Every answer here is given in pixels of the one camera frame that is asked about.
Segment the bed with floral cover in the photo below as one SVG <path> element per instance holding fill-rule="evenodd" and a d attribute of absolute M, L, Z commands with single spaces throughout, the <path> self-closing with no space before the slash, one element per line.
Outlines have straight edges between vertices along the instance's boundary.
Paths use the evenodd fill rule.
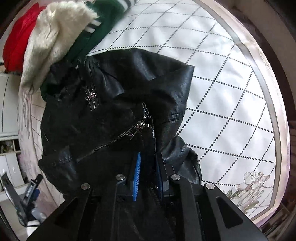
<path fill-rule="evenodd" d="M 166 169 L 219 188 L 255 225 L 287 187 L 289 130 L 265 54 L 213 1 L 53 2 L 39 12 L 18 95 L 27 174 L 46 214 L 120 174 L 132 200 Z"/>

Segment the black leather jacket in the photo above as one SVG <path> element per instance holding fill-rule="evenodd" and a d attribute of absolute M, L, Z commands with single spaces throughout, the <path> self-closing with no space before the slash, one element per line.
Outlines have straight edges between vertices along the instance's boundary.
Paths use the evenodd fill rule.
<path fill-rule="evenodd" d="M 112 240 L 175 240 L 156 198 L 156 157 L 201 183 L 198 155 L 177 134 L 186 112 L 194 67 L 126 49 L 51 66 L 41 93 L 47 180 L 71 201 L 81 186 L 97 187 L 128 172 L 141 155 L 135 202 L 117 202 Z"/>

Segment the white diamond pattern sheet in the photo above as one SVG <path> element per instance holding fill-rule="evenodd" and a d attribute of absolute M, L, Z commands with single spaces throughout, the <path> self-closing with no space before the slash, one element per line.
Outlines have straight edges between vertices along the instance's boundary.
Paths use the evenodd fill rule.
<path fill-rule="evenodd" d="M 194 66 L 178 134 L 218 186 L 254 223 L 280 202 L 285 139 L 268 76 L 238 35 L 203 1 L 137 1 L 91 54 L 145 49 Z"/>

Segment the white fuzzy folded sweater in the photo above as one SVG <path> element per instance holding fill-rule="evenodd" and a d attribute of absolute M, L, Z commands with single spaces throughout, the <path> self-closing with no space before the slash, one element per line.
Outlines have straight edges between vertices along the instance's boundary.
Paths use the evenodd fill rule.
<path fill-rule="evenodd" d="M 83 2 L 53 2 L 42 10 L 33 28 L 23 60 L 21 89 L 35 93 L 50 66 L 60 61 L 97 13 Z"/>

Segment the white sliding door wardrobe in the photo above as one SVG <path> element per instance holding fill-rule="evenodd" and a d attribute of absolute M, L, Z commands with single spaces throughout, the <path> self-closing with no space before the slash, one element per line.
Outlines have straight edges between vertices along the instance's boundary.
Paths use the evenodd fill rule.
<path fill-rule="evenodd" d="M 18 95 L 21 78 L 1 73 L 1 141 L 18 138 Z"/>

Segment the red folded quilt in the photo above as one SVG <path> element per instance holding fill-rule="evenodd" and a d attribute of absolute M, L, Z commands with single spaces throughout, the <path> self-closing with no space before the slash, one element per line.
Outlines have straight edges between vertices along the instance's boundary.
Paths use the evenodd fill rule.
<path fill-rule="evenodd" d="M 35 3 L 13 25 L 3 49 L 3 61 L 7 72 L 23 71 L 24 55 L 29 37 L 36 25 L 39 13 L 45 8 L 46 6 Z"/>

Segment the green striped folded garment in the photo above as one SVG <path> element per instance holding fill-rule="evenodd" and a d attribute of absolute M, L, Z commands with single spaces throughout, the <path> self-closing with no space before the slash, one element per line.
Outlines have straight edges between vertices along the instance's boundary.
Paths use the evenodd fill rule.
<path fill-rule="evenodd" d="M 35 88 L 39 89 L 49 73 L 51 65 L 65 59 L 74 64 L 78 58 L 86 56 L 134 6 L 136 1 L 94 1 L 84 3 L 86 16 L 74 13 L 74 20 L 62 20 L 65 27 L 60 27 L 57 39 L 52 44 L 51 52 L 44 62 Z"/>

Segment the white drawer shelf unit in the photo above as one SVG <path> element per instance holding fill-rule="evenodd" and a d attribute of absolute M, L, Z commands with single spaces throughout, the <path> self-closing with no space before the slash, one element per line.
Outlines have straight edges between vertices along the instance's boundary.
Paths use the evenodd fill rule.
<path fill-rule="evenodd" d="M 23 155 L 19 139 L 16 136 L 1 137 L 1 176 L 7 174 L 19 196 L 23 196 L 29 183 L 22 167 Z"/>

